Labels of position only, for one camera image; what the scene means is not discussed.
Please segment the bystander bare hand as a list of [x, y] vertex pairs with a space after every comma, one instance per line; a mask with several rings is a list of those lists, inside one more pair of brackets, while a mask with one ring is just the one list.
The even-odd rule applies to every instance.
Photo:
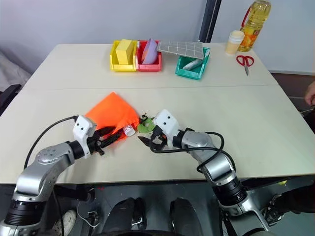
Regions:
[[312, 82], [308, 86], [304, 96], [304, 100], [310, 106], [313, 106], [315, 104], [315, 82]]

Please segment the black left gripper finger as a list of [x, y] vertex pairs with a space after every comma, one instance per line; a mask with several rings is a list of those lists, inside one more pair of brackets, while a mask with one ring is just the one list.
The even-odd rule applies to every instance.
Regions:
[[104, 128], [98, 129], [94, 132], [94, 136], [97, 138], [104, 137], [106, 135], [112, 134], [112, 132], [116, 129], [115, 126], [106, 126]]
[[99, 147], [100, 148], [105, 148], [111, 144], [113, 144], [114, 142], [116, 142], [119, 138], [121, 138], [124, 135], [124, 131], [123, 130], [118, 130], [116, 133], [109, 135], [107, 138], [101, 140], [99, 142]]

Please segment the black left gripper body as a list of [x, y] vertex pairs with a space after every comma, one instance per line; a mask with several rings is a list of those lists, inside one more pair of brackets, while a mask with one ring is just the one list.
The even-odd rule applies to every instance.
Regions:
[[90, 151], [90, 154], [98, 153], [103, 156], [105, 154], [104, 148], [105, 140], [98, 134], [93, 134], [91, 137], [87, 138], [87, 145]]

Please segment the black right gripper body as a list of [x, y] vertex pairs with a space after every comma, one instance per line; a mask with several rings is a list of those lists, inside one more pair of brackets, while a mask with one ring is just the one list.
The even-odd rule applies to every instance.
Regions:
[[164, 150], [167, 146], [167, 137], [162, 129], [155, 127], [149, 140], [150, 150]]

